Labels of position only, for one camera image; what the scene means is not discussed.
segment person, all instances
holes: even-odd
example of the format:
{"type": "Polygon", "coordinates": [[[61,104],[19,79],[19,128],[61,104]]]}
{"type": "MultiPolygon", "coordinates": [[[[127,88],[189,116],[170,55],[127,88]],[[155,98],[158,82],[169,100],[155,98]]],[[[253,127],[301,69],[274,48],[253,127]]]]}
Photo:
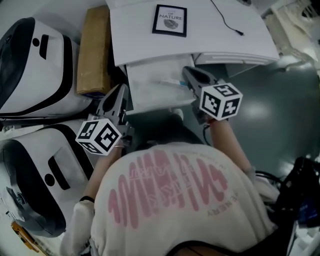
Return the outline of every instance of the person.
{"type": "Polygon", "coordinates": [[[227,120],[208,118],[214,147],[173,114],[122,157],[101,157],[60,246],[62,256],[221,256],[277,228],[264,202],[279,191],[255,176],[227,120]]]}

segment gray floor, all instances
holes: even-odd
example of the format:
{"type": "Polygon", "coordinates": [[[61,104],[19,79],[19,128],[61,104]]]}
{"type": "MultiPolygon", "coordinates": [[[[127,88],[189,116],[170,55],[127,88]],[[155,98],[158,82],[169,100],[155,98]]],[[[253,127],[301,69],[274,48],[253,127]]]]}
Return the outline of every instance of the gray floor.
{"type": "MultiPolygon", "coordinates": [[[[294,62],[293,57],[283,57],[277,63],[255,67],[231,79],[222,64],[199,66],[243,93],[239,113],[229,122],[257,170],[277,176],[288,174],[297,157],[315,158],[320,150],[319,78],[311,64],[285,71],[284,67],[294,62]]],[[[191,107],[182,109],[185,125],[202,139],[202,126],[191,107]]],[[[167,114],[150,112],[135,116],[131,122],[147,133],[167,114]]]]}

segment pink print on shirt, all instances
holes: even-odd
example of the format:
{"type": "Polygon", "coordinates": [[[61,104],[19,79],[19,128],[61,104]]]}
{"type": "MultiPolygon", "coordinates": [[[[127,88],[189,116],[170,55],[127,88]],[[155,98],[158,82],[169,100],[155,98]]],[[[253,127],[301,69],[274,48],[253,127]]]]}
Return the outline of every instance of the pink print on shirt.
{"type": "Polygon", "coordinates": [[[139,226],[138,207],[144,217],[157,215],[160,208],[174,206],[184,208],[185,200],[189,200],[194,211],[199,210],[199,203],[195,190],[199,192],[202,203],[209,204],[210,195],[218,202],[225,198],[224,191],[228,188],[227,180],[222,172],[212,164],[197,158],[197,170],[191,165],[184,154],[174,153],[175,164],[178,164],[182,182],[173,170],[172,163],[166,152],[154,150],[153,158],[150,153],[137,157],[136,162],[129,165],[129,175],[121,174],[118,179],[118,190],[111,189],[108,199],[108,212],[113,213],[114,221],[121,222],[125,227],[130,221],[136,229],[139,226]],[[186,189],[188,198],[182,193],[186,189]]]}

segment cardboard box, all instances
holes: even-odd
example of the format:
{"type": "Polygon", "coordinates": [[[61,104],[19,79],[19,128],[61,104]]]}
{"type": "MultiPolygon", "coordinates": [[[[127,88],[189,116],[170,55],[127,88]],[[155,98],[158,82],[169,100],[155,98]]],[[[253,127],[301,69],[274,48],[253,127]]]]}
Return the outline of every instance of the cardboard box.
{"type": "Polygon", "coordinates": [[[82,30],[78,67],[77,93],[103,98],[112,88],[108,73],[111,45],[110,10],[107,5],[89,9],[82,30]]]}

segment black frame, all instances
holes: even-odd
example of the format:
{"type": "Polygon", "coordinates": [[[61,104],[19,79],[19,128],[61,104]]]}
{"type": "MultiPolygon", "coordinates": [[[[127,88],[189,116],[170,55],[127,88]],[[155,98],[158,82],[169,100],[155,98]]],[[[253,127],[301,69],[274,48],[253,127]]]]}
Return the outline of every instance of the black frame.
{"type": "Polygon", "coordinates": [[[177,7],[177,6],[172,6],[172,5],[157,4],[156,10],[155,10],[155,15],[154,15],[152,33],[153,34],[162,34],[162,35],[170,35],[170,36],[178,36],[178,37],[186,38],[187,37],[187,13],[188,13],[187,12],[187,8],[177,7]],[[167,30],[157,30],[156,29],[157,23],[158,23],[158,15],[159,15],[160,7],[167,7],[167,8],[184,10],[183,33],[167,31],[167,30]]]}

